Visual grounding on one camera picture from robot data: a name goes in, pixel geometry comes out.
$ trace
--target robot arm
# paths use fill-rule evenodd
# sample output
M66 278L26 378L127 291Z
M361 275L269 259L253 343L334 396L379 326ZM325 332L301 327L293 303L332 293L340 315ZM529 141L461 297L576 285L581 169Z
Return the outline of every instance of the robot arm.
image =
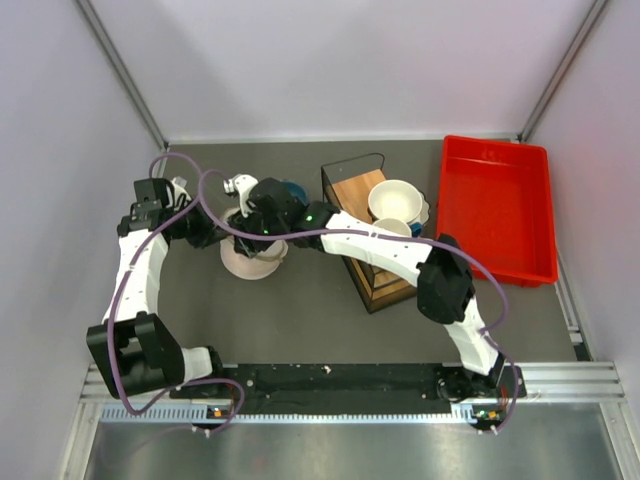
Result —
M121 259L117 284L141 243L161 224L186 208L191 199L178 179L147 179L134 183L137 202L118 227ZM417 288L418 309L444 325L460 351L463 367L474 381L494 388L502 374L504 358L481 334L480 317L467 262L448 251L422 243L380 238L390 232L361 222L333 205L312 202L306 206L279 181L257 181L238 175L225 182L225 192L239 197L240 211L229 225L246 233L278 235L317 229L359 230L369 236L324 234L293 240L301 248L357 258L407 280ZM182 385L189 380L218 376L222 363L212 347L180 348L157 316L160 270L170 242L186 239L203 248L228 236L198 205L189 214L151 240L133 269L115 317L115 344L120 376L128 395ZM248 257L266 250L269 240L235 238L235 250ZM451 237L441 242L457 247ZM106 319L89 328L87 344L110 393L117 398L107 354Z

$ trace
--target red plastic tray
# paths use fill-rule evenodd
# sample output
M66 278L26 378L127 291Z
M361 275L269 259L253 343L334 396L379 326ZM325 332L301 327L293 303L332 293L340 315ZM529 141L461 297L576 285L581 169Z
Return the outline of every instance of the red plastic tray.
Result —
M523 287L555 282L546 150L448 136L442 156L437 234L455 237L501 282Z

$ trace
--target gray floor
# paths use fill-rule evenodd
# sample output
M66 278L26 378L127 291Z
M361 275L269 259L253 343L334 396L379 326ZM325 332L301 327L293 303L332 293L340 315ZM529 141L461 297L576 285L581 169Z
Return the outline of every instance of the gray floor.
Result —
M423 189L432 205L433 232L441 156L439 141L323 142L202 145L173 148L192 155L203 169L273 176L302 184L321 198L320 166L368 152L386 155L388 178ZM196 176L180 160L165 176L181 175L193 192ZM219 212L233 205L212 179L207 200ZM477 281L480 311L487 323L500 313L497 294ZM494 338L516 361L575 360L552 285L506 286L507 323ZM226 363L452 362L457 351L445 330L421 316L415 299L367 314L338 257L289 250L267 279L240 280L223 267L219 247L193 250L175 242L165 261L160 315L183 346L211 344Z
M87 480L616 480L598 405L523 405L498 437L466 425L246 425L206 440L101 424Z

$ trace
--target white mug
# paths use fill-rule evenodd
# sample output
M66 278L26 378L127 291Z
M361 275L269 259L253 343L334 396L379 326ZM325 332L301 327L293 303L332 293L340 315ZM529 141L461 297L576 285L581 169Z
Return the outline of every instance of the white mug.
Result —
M373 222L374 227L383 228L391 233L400 235L401 237L410 237L411 228L402 220L397 218L381 218Z
M429 204L422 193L408 182L385 180L369 192L369 211L375 219L395 218L408 225L424 225L429 219Z

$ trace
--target wooden block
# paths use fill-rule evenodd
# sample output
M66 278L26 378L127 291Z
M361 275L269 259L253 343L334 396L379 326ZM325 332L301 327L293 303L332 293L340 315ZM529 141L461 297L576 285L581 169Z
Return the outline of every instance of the wooden block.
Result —
M373 223L369 215L369 192L386 180L382 170L373 170L325 187L331 203L366 223ZM366 265L353 258L344 259L351 278L369 313L412 297L415 288L397 275Z

